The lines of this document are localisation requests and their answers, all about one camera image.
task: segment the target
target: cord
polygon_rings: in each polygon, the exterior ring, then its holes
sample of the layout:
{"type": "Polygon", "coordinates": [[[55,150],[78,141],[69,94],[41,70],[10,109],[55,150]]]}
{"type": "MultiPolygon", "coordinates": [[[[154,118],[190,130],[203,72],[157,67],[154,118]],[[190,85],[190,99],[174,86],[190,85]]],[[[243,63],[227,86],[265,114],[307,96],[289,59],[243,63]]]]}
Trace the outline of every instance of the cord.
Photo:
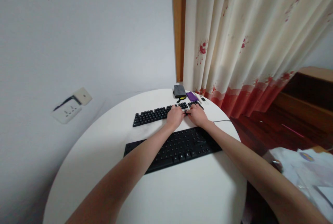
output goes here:
{"type": "Polygon", "coordinates": [[[221,120],[221,121],[214,121],[214,122],[225,122],[225,121],[231,122],[230,120],[221,120]]]}

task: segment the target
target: wall socket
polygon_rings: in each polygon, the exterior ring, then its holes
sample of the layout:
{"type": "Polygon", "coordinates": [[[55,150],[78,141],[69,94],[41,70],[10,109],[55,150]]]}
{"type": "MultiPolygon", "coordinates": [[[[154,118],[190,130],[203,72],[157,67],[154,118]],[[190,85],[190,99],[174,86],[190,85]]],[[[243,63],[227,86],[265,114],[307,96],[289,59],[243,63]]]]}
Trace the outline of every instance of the wall socket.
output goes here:
{"type": "Polygon", "coordinates": [[[51,115],[60,123],[66,124],[82,110],[82,107],[74,99],[57,108],[51,115]]]}

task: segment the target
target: wooden door frame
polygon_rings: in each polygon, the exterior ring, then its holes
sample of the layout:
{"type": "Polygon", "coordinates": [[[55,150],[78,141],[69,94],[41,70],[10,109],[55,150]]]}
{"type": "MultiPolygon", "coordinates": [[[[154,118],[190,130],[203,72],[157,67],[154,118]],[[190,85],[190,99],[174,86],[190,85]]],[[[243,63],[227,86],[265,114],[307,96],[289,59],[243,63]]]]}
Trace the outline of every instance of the wooden door frame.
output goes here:
{"type": "Polygon", "coordinates": [[[172,0],[177,82],[183,81],[186,0],[172,0]]]}

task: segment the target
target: floral curtain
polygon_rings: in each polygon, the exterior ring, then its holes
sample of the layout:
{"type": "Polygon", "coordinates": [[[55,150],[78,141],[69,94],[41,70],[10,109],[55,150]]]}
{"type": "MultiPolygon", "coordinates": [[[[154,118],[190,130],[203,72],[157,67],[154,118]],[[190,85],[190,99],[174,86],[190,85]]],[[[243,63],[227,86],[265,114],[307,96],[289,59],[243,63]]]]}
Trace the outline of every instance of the floral curtain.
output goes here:
{"type": "Polygon", "coordinates": [[[186,0],[183,85],[228,116],[265,112],[332,13],[333,0],[186,0]]]}

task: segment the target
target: hand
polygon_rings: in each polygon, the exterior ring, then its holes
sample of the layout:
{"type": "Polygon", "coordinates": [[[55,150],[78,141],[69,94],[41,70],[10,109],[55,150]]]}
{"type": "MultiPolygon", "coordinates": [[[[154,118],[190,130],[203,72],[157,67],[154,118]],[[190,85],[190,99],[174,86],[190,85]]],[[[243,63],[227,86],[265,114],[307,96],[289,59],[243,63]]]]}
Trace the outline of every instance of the hand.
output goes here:
{"type": "Polygon", "coordinates": [[[171,110],[168,113],[168,117],[166,118],[166,125],[171,126],[173,129],[178,128],[183,120],[185,114],[182,111],[181,107],[176,107],[172,105],[171,110]]]}
{"type": "Polygon", "coordinates": [[[191,109],[186,113],[189,113],[188,118],[198,127],[202,127],[209,122],[204,110],[196,104],[191,105],[191,109]]]}

